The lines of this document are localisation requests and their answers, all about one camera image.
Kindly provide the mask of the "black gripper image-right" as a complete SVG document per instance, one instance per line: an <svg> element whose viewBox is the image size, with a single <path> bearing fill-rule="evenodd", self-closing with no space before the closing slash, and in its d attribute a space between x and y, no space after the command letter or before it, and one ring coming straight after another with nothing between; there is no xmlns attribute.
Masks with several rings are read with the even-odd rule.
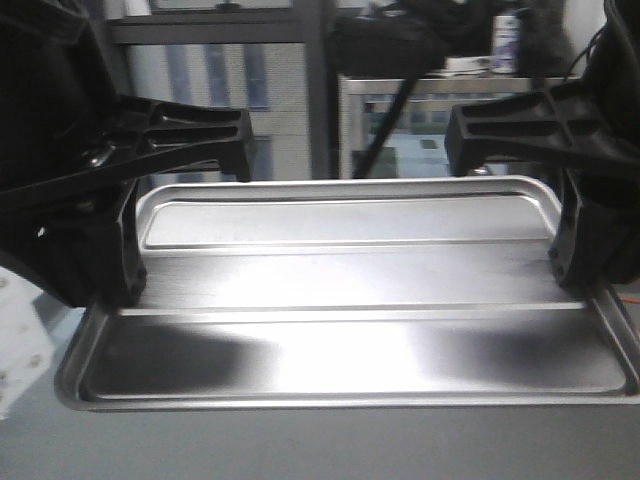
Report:
<svg viewBox="0 0 640 480"><path fill-rule="evenodd" d="M445 149L453 175L505 161L540 162L592 175L639 173L639 145L624 137L579 80L455 105ZM638 280L639 182L583 175L578 190L569 169L562 171L560 219L548 250L557 284L577 288L599 278L618 284Z"/></svg>

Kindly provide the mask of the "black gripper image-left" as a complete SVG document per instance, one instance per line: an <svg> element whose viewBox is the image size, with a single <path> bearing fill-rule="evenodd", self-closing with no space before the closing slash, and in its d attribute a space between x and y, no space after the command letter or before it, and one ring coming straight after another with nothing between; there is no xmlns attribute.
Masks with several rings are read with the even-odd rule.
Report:
<svg viewBox="0 0 640 480"><path fill-rule="evenodd" d="M135 306L147 279L137 180L203 168L248 182L254 155L244 109L4 96L1 265L71 307ZM124 195L96 194L120 184Z"/></svg>

